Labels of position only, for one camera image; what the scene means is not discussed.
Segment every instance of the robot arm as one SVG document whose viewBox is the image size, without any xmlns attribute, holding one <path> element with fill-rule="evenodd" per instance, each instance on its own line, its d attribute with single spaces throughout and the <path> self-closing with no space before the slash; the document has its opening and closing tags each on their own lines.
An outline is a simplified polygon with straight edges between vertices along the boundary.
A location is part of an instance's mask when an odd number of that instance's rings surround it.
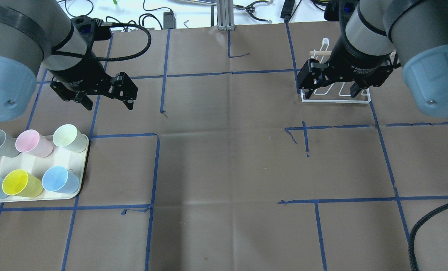
<svg viewBox="0 0 448 271">
<path fill-rule="evenodd" d="M 325 17 L 341 22 L 342 35 L 326 63 L 310 59 L 299 72 L 306 98 L 334 82 L 354 82 L 352 97 L 379 87 L 396 68 L 389 58 L 395 49 L 418 108 L 448 117 L 448 2 L 340 0 Z"/>
<path fill-rule="evenodd" d="M 87 95 L 101 94 L 121 100 L 129 109 L 137 98 L 137 87 L 120 72 L 107 75 L 101 58 L 91 48 L 95 40 L 108 40 L 110 27 L 99 19 L 76 17 L 70 20 L 55 0 L 0 0 L 0 122 L 20 117 L 36 89 L 41 64 L 54 78 L 51 88 L 64 101 L 73 100 L 91 110 Z M 137 57 L 105 59 L 119 61 Z"/>
</svg>

